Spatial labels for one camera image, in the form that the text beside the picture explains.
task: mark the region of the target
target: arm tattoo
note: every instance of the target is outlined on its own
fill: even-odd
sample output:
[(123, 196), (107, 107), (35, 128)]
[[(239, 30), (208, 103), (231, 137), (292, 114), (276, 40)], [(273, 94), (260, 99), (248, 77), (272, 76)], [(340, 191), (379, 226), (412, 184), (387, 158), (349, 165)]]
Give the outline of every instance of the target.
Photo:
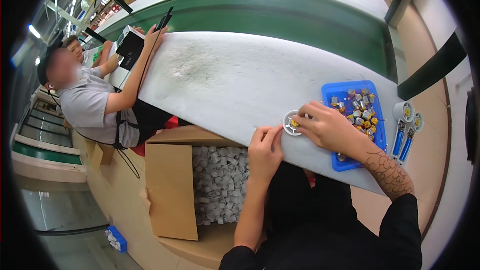
[(404, 194), (414, 194), (410, 176), (391, 156), (381, 149), (377, 152), (367, 151), (367, 155), (363, 165), (392, 201)]

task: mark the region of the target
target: red chair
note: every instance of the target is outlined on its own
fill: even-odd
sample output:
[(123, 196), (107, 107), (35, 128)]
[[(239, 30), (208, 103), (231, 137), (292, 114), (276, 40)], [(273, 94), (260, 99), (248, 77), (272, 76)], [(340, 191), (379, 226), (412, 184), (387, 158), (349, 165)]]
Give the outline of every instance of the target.
[[(176, 128), (176, 127), (178, 127), (178, 126), (179, 126), (179, 119), (178, 119), (176, 116), (171, 117), (171, 118), (165, 123), (165, 129), (172, 129), (172, 128)], [(137, 145), (137, 146), (135, 146), (135, 147), (130, 147), (130, 149), (131, 149), (134, 153), (136, 153), (136, 154), (138, 154), (138, 155), (140, 155), (140, 156), (142, 156), (142, 157), (145, 157), (145, 142), (143, 142), (143, 143), (141, 143), (140, 145)]]

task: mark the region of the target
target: factory floor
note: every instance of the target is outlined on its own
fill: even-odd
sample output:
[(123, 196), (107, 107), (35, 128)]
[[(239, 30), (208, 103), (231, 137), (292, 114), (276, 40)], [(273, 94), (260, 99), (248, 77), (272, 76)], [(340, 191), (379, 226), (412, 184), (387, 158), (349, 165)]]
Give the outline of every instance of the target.
[[(416, 10), (409, 6), (400, 21), (398, 32), (404, 48), (408, 74), (413, 74), (434, 54), (428, 31)], [(447, 100), (440, 81), (413, 98), (417, 111), (422, 112), (425, 125), (415, 135), (406, 171), (412, 177), (418, 200), (418, 222), (423, 232), (434, 211), (442, 188), (447, 155)], [(143, 169), (142, 157), (131, 150), (128, 156)], [(145, 187), (145, 172), (137, 179), (118, 155), (114, 154), (110, 166), (95, 172), (87, 166), (87, 182), (98, 205), (128, 241), (128, 254), (145, 270), (205, 269), (165, 249), (153, 236), (147, 210), (139, 197)], [(378, 234), (382, 218), (390, 199), (363, 189), (351, 187), (353, 205), (358, 219)]]

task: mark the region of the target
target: gray shirt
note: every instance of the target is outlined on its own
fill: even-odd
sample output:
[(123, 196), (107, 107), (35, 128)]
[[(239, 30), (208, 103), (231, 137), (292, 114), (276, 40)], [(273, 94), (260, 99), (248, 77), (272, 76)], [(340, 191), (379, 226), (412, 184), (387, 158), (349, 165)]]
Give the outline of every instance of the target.
[[(61, 109), (68, 123), (85, 137), (105, 143), (115, 143), (116, 112), (105, 115), (107, 98), (114, 87), (100, 78), (100, 68), (83, 68), (80, 80), (67, 89), (57, 91)], [(137, 124), (132, 109), (121, 111), (121, 119)], [(120, 125), (119, 139), (124, 147), (135, 147), (140, 132), (124, 122)]]

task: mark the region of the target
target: hand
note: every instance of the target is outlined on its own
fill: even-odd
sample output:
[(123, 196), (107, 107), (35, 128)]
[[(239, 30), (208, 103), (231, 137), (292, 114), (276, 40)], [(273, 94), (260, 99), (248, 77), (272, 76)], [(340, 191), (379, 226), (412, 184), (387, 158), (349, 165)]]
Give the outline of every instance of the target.
[(163, 37), (165, 36), (165, 32), (168, 29), (168, 26), (165, 26), (162, 30), (153, 32), (155, 30), (156, 25), (154, 24), (150, 29), (148, 30), (147, 34), (145, 35), (145, 42), (143, 48), (150, 51), (151, 48), (153, 48), (152, 52), (157, 51), (159, 48), (160, 44), (163, 41)]
[(262, 126), (255, 130), (248, 147), (249, 180), (265, 183), (266, 186), (270, 184), (283, 160), (282, 132), (281, 124), (275, 127)]
[(145, 30), (143, 30), (141, 27), (135, 28), (135, 26), (134, 26), (133, 29), (136, 30), (137, 32), (141, 33), (142, 35), (145, 35)]
[(112, 48), (112, 46), (113, 46), (112, 41), (106, 40), (106, 41), (103, 43), (103, 46), (102, 46), (102, 50), (101, 50), (101, 51), (104, 51), (104, 50), (105, 50), (105, 52), (109, 52), (110, 49)]
[(362, 142), (370, 142), (338, 110), (317, 101), (303, 105), (293, 119), (300, 125), (297, 132), (309, 137), (318, 147), (352, 157)]

